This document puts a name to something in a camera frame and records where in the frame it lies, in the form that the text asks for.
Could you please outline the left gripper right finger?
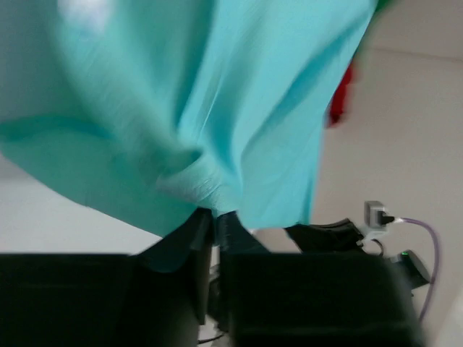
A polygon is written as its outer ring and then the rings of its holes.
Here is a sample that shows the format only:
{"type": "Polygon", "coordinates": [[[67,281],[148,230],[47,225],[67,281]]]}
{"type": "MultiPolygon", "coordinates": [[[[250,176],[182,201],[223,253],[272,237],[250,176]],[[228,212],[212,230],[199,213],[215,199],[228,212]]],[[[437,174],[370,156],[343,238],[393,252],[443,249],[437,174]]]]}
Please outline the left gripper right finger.
{"type": "Polygon", "coordinates": [[[233,346],[424,346],[409,281],[385,257],[272,252],[235,213],[216,222],[218,325],[233,346]]]}

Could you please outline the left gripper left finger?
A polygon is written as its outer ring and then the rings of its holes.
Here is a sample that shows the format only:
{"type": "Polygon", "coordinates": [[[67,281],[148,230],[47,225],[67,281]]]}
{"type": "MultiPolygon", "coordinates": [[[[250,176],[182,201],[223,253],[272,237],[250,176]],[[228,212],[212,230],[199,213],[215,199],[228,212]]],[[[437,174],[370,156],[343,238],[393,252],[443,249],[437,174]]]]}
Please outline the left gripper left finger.
{"type": "Polygon", "coordinates": [[[195,346],[213,221],[196,210],[137,254],[1,255],[3,346],[195,346]]]}

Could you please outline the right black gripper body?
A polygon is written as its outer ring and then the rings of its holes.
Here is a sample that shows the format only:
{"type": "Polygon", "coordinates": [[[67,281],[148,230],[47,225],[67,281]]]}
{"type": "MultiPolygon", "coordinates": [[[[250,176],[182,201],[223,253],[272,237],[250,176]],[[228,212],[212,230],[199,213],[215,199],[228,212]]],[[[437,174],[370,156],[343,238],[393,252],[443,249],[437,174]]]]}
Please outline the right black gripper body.
{"type": "MultiPolygon", "coordinates": [[[[302,252],[361,252],[364,243],[371,241],[380,247],[379,255],[384,255],[384,245],[375,236],[383,230],[368,228],[363,231],[348,218],[324,225],[297,224],[285,231],[302,252]]],[[[408,249],[389,260],[403,271],[411,288],[417,289],[433,283],[433,275],[414,251],[408,249]]]]}

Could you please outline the teal t shirt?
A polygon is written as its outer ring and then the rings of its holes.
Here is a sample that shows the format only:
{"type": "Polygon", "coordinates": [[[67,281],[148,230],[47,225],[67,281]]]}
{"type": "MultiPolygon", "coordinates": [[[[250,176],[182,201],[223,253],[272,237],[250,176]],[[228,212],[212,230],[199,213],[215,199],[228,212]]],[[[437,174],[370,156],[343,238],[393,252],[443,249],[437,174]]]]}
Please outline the teal t shirt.
{"type": "Polygon", "coordinates": [[[3,1],[1,153],[159,236],[199,207],[308,224],[374,1],[3,1]]]}

